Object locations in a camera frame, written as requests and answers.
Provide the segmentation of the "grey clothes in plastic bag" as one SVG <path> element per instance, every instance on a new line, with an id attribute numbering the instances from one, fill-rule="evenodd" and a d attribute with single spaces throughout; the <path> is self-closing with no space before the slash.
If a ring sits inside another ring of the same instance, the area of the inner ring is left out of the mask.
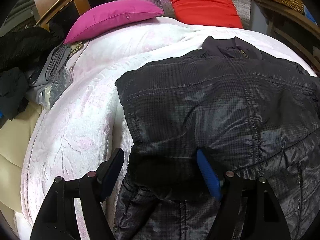
<path id="1" fill-rule="evenodd" d="M 42 68 L 27 74 L 30 88 L 25 97 L 46 110 L 51 109 L 73 81 L 71 67 L 67 66 L 67 62 L 83 46 L 82 42 L 78 42 L 72 45 L 61 43 L 55 47 Z"/>

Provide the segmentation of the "magenta pillow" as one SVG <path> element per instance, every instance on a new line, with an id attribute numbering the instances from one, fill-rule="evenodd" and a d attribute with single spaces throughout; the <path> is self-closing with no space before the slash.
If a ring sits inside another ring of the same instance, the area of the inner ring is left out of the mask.
<path id="1" fill-rule="evenodd" d="M 65 44 L 95 38 L 111 29 L 149 20 L 164 11 L 146 0 L 118 0 L 98 5 L 82 14 L 71 27 Z"/>

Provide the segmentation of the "red cushion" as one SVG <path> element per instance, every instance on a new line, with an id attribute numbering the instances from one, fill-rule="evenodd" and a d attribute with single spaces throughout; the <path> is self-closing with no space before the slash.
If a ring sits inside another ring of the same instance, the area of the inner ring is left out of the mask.
<path id="1" fill-rule="evenodd" d="M 170 0 L 175 17 L 185 24 L 242 29 L 232 0 Z"/>

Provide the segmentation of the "wooden shelf unit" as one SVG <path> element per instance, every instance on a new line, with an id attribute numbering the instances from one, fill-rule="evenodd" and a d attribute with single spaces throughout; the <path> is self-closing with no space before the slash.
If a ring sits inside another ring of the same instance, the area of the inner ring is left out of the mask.
<path id="1" fill-rule="evenodd" d="M 283 42 L 319 73 L 319 26 L 272 0 L 253 0 L 268 19 L 267 34 Z"/>

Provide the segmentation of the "black clothes pile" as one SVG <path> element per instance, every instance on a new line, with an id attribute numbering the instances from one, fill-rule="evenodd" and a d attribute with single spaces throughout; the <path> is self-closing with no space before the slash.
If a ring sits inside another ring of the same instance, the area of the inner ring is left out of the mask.
<path id="1" fill-rule="evenodd" d="M 50 52 L 63 41 L 60 31 L 41 27 L 9 32 L 1 37 L 1 114 L 14 119 L 28 104 L 27 74 L 40 70 Z"/>

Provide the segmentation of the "white pink fleece blanket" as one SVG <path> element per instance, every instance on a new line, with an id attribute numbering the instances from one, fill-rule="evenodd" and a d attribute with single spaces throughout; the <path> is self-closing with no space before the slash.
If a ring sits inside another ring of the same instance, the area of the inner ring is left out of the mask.
<path id="1" fill-rule="evenodd" d="M 72 84 L 37 120 L 21 175 L 21 207 L 16 213 L 20 239 L 29 239 L 53 180 L 78 179 L 106 161 L 114 148 L 129 155 L 133 144 L 115 81 L 150 61 L 179 57 L 199 49 L 211 36 L 238 37 L 277 58 L 315 72 L 292 49 L 276 39 L 245 29 L 187 25 L 168 17 L 129 24 L 84 44 L 68 61 Z"/>

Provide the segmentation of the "black plaid puffer jacket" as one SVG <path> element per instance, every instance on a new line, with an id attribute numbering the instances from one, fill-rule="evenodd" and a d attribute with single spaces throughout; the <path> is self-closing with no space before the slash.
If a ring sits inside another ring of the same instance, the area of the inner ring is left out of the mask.
<path id="1" fill-rule="evenodd" d="M 319 77 L 237 38 L 149 62 L 115 83 L 133 139 L 115 239 L 207 239 L 218 175 L 265 177 L 291 239 L 319 239 Z"/>

